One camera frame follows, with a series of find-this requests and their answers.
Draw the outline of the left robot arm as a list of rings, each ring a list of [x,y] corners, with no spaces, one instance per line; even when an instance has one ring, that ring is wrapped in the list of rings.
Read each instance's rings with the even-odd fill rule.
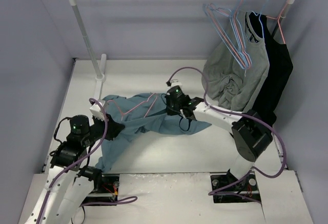
[[[27,223],[68,223],[84,199],[103,186],[102,173],[81,163],[90,157],[87,149],[97,141],[113,140],[125,128],[110,115],[103,121],[85,115],[69,117],[70,133],[50,153],[50,169],[44,188],[26,220]]]

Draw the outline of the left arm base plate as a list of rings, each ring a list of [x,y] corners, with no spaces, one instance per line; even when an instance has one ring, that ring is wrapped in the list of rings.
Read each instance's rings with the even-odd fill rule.
[[[97,190],[93,190],[83,201],[83,203],[92,203],[92,206],[101,206],[96,202],[116,202],[118,200],[119,175],[104,174],[102,183]]]

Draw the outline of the blue t shirt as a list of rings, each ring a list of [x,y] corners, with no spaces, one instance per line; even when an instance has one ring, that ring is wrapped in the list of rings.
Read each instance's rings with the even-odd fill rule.
[[[166,113],[166,102],[164,101],[163,93],[159,93],[159,98],[155,105],[144,118],[139,117],[141,113],[134,112],[121,120],[117,110],[109,111],[107,106],[105,111],[112,116],[115,122],[125,125],[125,128],[114,140],[105,139],[101,144],[102,157],[98,159],[95,166],[104,173],[111,170],[114,163],[129,147],[131,142],[143,133],[151,131],[164,135],[192,135],[211,126],[209,123],[189,121],[178,115],[169,116]]]

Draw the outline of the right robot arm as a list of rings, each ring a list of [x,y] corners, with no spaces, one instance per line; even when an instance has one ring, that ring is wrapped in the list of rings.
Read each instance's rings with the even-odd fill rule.
[[[259,115],[250,110],[236,115],[229,110],[217,112],[205,104],[200,97],[190,98],[180,86],[173,86],[165,94],[168,115],[180,115],[188,120],[202,121],[229,132],[238,152],[234,164],[227,172],[227,183],[232,189],[239,189],[245,183],[245,175],[250,171],[258,157],[272,142],[271,131],[263,124],[254,121]]]

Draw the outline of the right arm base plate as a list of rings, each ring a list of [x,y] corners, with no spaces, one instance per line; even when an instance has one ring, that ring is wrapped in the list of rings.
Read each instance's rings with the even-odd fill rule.
[[[233,182],[225,174],[210,175],[212,191],[225,187]],[[212,195],[213,203],[247,203],[261,202],[261,196],[254,172],[246,179],[229,188]]]

